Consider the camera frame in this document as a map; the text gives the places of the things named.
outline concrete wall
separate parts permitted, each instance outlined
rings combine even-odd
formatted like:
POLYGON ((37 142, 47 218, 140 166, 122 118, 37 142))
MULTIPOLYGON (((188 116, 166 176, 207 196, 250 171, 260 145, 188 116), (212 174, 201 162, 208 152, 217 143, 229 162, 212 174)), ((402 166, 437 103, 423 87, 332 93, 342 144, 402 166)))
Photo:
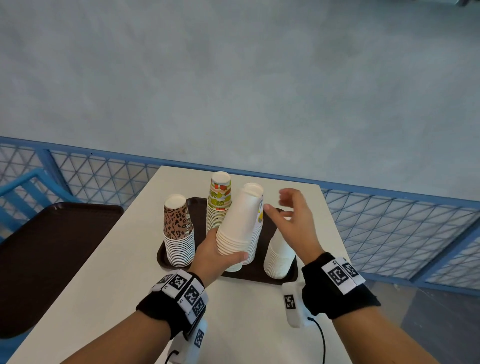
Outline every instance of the concrete wall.
POLYGON ((480 200, 480 9, 0 0, 0 135, 480 200))

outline wristband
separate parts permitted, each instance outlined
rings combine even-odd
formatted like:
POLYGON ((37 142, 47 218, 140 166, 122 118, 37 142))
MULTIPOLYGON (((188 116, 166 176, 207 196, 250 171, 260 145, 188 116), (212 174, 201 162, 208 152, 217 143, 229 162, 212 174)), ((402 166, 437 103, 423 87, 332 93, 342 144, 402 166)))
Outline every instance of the wristband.
POLYGON ((302 268, 305 287, 302 299, 312 315, 324 313, 335 319, 364 307, 380 306, 365 286, 365 279, 345 258, 323 253, 302 268))
POLYGON ((192 272, 175 270, 158 281, 136 309, 150 318, 166 321, 173 339, 180 331, 191 330, 207 303, 202 280, 192 272))

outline person's left hand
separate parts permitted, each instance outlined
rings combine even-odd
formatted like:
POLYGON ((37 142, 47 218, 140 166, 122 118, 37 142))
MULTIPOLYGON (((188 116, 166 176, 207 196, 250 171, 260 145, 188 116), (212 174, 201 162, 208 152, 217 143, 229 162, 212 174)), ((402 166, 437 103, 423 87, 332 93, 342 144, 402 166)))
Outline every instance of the person's left hand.
POLYGON ((195 258, 188 270, 200 277, 205 288, 220 277, 225 269, 248 259, 247 252, 221 255, 216 248, 216 231, 217 229, 211 229, 205 240, 197 247, 195 258))

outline stack of paper cups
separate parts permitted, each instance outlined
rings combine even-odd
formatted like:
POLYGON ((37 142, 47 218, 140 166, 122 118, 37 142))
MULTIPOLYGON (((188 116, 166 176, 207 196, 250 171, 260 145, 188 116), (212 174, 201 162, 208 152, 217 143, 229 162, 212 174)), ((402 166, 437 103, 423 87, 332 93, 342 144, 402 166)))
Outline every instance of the stack of paper cups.
POLYGON ((260 207, 258 208, 257 220, 255 220, 255 225, 253 226, 252 240, 250 245, 247 248, 248 259, 245 260, 242 264, 250 264, 255 259, 255 252, 257 251, 258 238, 262 232, 262 226, 264 225, 264 211, 263 211, 263 202, 264 202, 264 188, 258 183, 246 183, 243 188, 253 189, 258 194, 262 195, 260 200, 260 207))
POLYGON ((163 235, 168 261, 184 267, 195 256, 195 238, 187 200, 180 194, 170 195, 163 206, 163 235))
MULTIPOLYGON (((261 199, 258 189, 249 186, 240 189, 216 234, 216 245, 220 254, 247 251, 252 241, 261 199)), ((235 264, 227 269, 227 272, 236 272, 241 267, 242 263, 235 264)))
POLYGON ((275 279, 284 278, 295 258, 295 252, 283 238, 280 230, 276 230, 268 245, 267 254, 264 260, 264 270, 268 276, 275 279))
POLYGON ((217 228, 227 215, 232 203, 232 182, 226 172, 215 172, 210 181, 207 200, 206 230, 217 228))

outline wire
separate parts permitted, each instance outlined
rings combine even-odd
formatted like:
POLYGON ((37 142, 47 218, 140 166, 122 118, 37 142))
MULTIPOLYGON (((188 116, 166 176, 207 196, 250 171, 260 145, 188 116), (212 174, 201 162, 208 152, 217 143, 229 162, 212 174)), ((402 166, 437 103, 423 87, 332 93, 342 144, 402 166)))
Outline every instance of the wire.
POLYGON ((165 360, 165 364, 168 364, 168 361, 169 361, 170 357, 172 356, 172 354, 178 355, 179 352, 178 352, 178 350, 172 350, 172 351, 170 352, 170 354, 168 354, 167 360, 165 360))
POLYGON ((313 317, 307 317, 307 319, 310 320, 310 321, 313 321, 317 325, 318 329, 320 330, 320 333, 322 334, 322 341, 324 342, 324 359, 322 360, 322 364, 325 364, 325 336, 324 336, 324 332, 322 331, 322 328, 320 327, 318 322, 316 322, 313 317))

